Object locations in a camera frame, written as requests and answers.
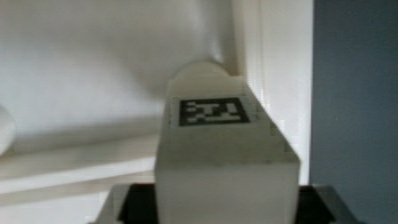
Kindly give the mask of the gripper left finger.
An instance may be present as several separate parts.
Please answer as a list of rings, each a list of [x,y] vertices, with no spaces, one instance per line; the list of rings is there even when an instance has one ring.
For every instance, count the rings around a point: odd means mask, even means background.
[[[93,224],[159,224],[152,183],[111,187]]]

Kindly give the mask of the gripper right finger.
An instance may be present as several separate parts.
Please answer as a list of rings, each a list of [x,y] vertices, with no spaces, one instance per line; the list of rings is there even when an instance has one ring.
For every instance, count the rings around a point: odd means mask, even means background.
[[[294,224],[358,224],[330,186],[305,185],[299,187]]]

